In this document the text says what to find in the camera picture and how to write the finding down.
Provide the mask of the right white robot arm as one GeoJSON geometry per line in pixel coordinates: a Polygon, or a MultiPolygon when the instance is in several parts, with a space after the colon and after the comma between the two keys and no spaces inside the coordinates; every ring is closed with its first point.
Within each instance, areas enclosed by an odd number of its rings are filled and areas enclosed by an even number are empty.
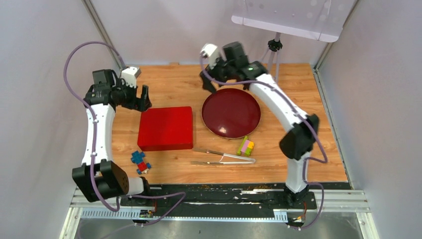
{"type": "Polygon", "coordinates": [[[298,107],[278,86],[268,69],[260,61],[249,61],[238,41],[223,47],[223,54],[214,44],[205,44],[200,59],[208,59],[200,77],[203,89],[215,93],[214,84],[242,85],[257,96],[278,119],[286,134],[279,148],[287,158],[287,179],[284,201],[296,208],[308,193],[307,165],[316,142],[319,117],[309,115],[298,107]]]}

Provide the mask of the red box lid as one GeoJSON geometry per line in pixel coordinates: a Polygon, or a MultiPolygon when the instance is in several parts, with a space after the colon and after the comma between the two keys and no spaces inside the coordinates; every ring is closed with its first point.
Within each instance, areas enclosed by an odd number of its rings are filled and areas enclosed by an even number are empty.
{"type": "Polygon", "coordinates": [[[137,145],[143,151],[192,149],[193,131],[191,107],[150,108],[140,116],[137,145]]]}

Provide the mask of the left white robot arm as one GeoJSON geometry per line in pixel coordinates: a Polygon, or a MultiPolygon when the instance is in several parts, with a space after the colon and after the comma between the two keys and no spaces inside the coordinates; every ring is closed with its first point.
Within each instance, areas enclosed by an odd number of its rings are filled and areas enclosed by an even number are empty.
{"type": "Polygon", "coordinates": [[[112,126],[118,106],[144,112],[152,104],[148,86],[142,85],[137,97],[137,78],[141,70],[127,67],[117,74],[114,70],[93,71],[94,83],[83,101],[88,118],[85,154],[80,167],[72,170],[72,178],[88,202],[133,195],[141,206],[152,201],[152,192],[144,177],[128,177],[117,166],[112,155],[112,126]]]}

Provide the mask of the metal tongs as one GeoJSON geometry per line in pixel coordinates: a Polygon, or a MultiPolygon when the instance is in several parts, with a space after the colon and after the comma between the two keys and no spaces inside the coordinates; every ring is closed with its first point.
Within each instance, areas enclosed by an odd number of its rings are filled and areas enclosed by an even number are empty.
{"type": "Polygon", "coordinates": [[[228,154],[209,149],[193,148],[193,151],[206,154],[215,154],[221,156],[221,158],[219,161],[191,161],[192,165],[246,165],[256,163],[254,158],[228,154]]]}

